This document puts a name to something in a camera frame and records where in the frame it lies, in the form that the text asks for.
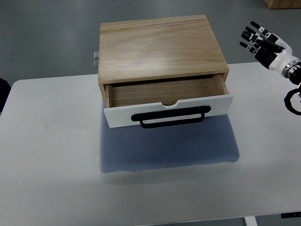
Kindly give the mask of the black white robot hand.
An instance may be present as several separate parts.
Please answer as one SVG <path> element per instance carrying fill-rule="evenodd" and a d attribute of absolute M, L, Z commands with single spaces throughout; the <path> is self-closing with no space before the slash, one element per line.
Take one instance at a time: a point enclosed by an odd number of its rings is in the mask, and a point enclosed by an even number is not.
<path fill-rule="evenodd" d="M 292 48 L 278 35 L 268 31 L 254 21 L 250 22 L 255 30 L 246 27 L 241 37 L 247 43 L 240 46 L 254 55 L 254 58 L 265 68 L 277 71 L 291 83 L 301 82 L 301 60 L 293 56 Z"/>

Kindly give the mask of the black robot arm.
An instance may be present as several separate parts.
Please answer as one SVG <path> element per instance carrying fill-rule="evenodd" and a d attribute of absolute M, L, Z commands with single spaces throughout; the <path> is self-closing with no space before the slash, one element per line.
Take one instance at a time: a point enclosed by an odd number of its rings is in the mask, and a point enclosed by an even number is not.
<path fill-rule="evenodd" d="M 289 75 L 289 80 L 291 83 L 298 85 L 298 88 L 290 90 L 285 98 L 284 98 L 284 103 L 285 107 L 287 108 L 288 111 L 295 115 L 300 115 L 301 112 L 297 111 L 296 109 L 293 108 L 293 105 L 291 103 L 291 99 L 295 94 L 300 94 L 301 93 L 301 65 L 295 65 L 288 71 Z"/>

